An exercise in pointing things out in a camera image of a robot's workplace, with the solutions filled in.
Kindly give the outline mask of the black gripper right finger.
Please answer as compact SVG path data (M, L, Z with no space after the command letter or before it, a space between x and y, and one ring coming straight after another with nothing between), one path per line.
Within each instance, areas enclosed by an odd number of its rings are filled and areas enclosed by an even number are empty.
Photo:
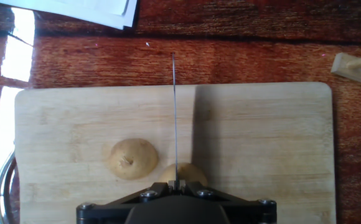
M186 182L180 187L182 195L219 205L230 223L276 223L276 201L271 199L245 200L200 182Z

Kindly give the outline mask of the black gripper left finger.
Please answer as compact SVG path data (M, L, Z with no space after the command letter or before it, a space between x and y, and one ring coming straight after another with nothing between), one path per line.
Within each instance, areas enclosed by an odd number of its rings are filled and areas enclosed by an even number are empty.
M104 205L83 202L76 208L76 224L125 223L137 205L170 196L177 192L177 182L155 182L150 187Z

